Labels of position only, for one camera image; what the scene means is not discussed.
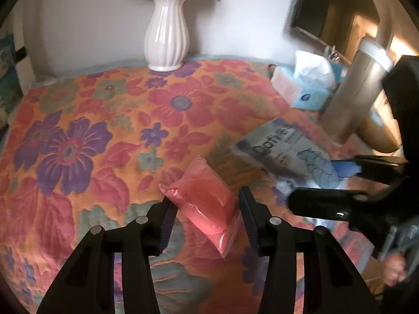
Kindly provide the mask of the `Dafi blue white bag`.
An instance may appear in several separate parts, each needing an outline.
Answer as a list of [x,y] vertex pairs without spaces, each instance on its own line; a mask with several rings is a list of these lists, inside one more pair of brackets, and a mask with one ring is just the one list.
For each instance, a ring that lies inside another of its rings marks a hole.
[[231,147],[243,160],[265,169],[286,199],[297,188],[345,189],[329,155],[280,118],[247,133]]

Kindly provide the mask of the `orange pink soft pack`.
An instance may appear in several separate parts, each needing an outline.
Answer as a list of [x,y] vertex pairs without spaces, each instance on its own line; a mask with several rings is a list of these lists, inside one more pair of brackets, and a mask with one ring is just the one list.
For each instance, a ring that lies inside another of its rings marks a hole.
[[195,157],[180,179],[158,188],[226,257],[239,226],[239,200],[207,161]]

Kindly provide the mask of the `pen holder cup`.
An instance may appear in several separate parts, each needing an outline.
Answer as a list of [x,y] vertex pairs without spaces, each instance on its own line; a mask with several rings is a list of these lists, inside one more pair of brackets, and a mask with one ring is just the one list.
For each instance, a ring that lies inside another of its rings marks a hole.
[[336,82],[340,83],[342,80],[342,72],[344,72],[344,65],[340,62],[341,58],[339,53],[335,50],[335,46],[331,47],[326,45],[324,48],[323,56],[331,65]]

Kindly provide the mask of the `blue tissue box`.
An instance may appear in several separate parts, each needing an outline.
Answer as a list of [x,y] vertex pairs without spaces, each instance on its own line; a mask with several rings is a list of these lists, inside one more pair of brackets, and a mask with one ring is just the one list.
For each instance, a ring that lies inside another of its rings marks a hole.
[[273,88],[289,106],[306,111],[322,111],[341,83],[343,66],[314,53],[298,50],[291,69],[276,66]]

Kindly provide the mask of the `floral woven table cloth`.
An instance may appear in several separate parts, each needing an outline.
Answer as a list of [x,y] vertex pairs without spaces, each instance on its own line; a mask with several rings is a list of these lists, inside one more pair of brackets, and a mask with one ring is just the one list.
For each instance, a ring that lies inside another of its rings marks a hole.
[[281,118],[340,160],[369,153],[351,138],[337,147],[313,112],[292,109],[271,86],[268,65],[202,60],[175,72],[121,67],[31,89],[1,155],[1,274],[35,313],[56,274],[95,225],[125,226],[204,157],[234,191],[293,225],[281,188],[231,147]]

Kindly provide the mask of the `white pole lamp stand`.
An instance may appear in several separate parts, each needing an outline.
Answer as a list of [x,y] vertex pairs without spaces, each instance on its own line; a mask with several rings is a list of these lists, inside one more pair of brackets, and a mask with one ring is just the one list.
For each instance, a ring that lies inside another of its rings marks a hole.
[[31,58],[25,46],[23,34],[23,4],[18,2],[11,12],[12,30],[14,35],[14,44],[16,49],[16,72],[19,78],[24,95],[28,94],[29,89],[35,82],[36,77],[33,71]]

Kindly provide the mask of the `white ribbed ceramic vase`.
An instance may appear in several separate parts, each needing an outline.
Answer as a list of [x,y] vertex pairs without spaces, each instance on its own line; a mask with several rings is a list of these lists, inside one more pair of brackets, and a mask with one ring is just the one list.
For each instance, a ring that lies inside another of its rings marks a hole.
[[153,71],[172,72],[183,65],[190,45],[185,1],[153,0],[154,11],[144,41],[144,56]]

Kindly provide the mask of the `black wall television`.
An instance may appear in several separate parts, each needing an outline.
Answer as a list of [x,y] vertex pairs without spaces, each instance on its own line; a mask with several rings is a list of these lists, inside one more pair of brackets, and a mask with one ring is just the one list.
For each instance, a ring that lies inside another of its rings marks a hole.
[[350,63],[361,39],[376,36],[379,21],[373,0],[297,0],[291,27]]

